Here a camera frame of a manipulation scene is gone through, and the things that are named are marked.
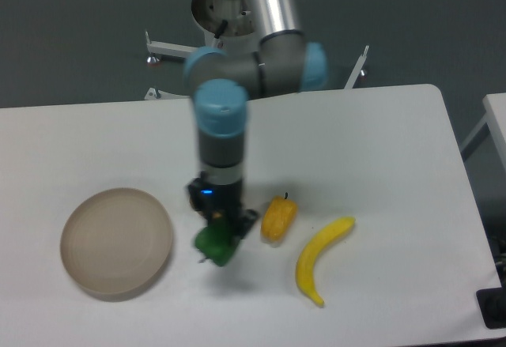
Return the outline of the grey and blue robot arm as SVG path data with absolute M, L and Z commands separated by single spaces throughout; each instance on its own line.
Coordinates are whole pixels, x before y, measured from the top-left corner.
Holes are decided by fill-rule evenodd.
M 188 185 L 191 205 L 206 219 L 201 251 L 234 250 L 257 213 L 242 204 L 247 103 L 320 89 L 327 57 L 300 29 L 292 0 L 205 0 L 216 36 L 247 31 L 252 51 L 200 47 L 184 64 L 198 135 L 200 172 Z

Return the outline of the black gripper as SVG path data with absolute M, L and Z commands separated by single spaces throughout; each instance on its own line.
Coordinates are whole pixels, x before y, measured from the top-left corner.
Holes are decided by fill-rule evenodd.
M 254 209 L 245 209 L 243 178 L 224 178 L 200 171 L 198 177 L 187 184 L 191 208 L 199 213 L 206 225 L 216 219 L 226 220 L 231 227 L 231 245 L 238 247 L 259 219 Z

